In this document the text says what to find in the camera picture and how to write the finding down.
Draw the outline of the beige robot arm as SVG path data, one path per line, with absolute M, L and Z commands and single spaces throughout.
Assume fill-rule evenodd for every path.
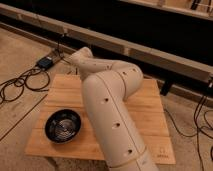
M 141 87 L 141 69 L 97 59 L 87 47 L 70 61 L 80 70 L 83 104 L 109 170 L 159 171 L 124 104 Z

